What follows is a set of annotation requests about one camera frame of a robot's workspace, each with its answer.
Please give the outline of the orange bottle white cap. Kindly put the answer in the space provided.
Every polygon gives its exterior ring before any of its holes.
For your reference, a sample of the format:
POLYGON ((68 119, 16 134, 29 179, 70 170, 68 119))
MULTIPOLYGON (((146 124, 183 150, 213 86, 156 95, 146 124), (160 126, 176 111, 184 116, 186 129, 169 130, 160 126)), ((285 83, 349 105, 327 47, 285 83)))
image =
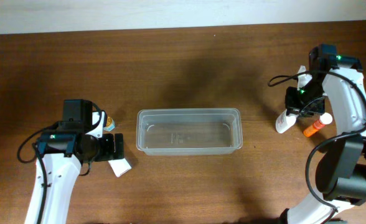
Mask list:
POLYGON ((308 126, 304 131, 303 134, 305 137, 310 137, 324 126, 331 124, 333 121, 333 117, 329 113, 324 113, 320 115, 319 119, 312 123, 312 125, 308 126))

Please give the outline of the white green panadol box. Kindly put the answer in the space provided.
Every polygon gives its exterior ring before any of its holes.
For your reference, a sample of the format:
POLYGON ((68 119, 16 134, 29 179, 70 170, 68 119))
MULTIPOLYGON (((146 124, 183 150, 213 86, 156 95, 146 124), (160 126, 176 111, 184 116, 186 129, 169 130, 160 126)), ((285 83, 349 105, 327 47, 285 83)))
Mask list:
POLYGON ((115 159, 108 161, 108 163, 117 178, 121 177, 123 174, 132 169, 131 165, 126 159, 115 159))

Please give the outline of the white spray bottle clear cap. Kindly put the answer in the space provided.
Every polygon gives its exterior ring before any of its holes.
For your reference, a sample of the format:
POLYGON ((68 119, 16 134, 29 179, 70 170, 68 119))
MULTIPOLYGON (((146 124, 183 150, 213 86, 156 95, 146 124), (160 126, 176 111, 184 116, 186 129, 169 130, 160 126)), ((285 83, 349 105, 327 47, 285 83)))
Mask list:
POLYGON ((287 110, 284 110, 276 119, 276 131, 280 134, 284 133, 296 123, 297 118, 298 114, 289 113, 287 110))

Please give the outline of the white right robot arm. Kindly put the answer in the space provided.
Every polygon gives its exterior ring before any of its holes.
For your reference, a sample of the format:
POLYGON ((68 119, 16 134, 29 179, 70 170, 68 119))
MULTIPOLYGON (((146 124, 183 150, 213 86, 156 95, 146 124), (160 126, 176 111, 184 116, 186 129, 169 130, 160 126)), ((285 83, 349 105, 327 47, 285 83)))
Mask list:
POLYGON ((363 68, 356 57, 338 54, 334 45, 321 44, 309 53, 308 67, 279 76, 296 80, 286 90, 285 110, 275 128, 282 134, 296 120, 326 112, 329 100, 337 128, 334 137, 308 155, 305 180, 309 194, 287 208, 278 223, 332 223, 340 212, 366 202, 366 92, 363 68))

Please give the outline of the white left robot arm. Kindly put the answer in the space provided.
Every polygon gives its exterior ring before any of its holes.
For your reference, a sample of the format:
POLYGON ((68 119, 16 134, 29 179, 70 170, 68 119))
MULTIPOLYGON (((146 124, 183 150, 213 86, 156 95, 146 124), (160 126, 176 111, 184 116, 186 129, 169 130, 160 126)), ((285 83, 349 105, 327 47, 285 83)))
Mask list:
POLYGON ((123 135, 113 134, 115 123, 89 100, 65 100, 60 121, 31 138, 35 156, 35 184, 26 223, 65 223, 70 198, 84 164, 108 162, 115 176, 131 170, 124 156, 123 135))

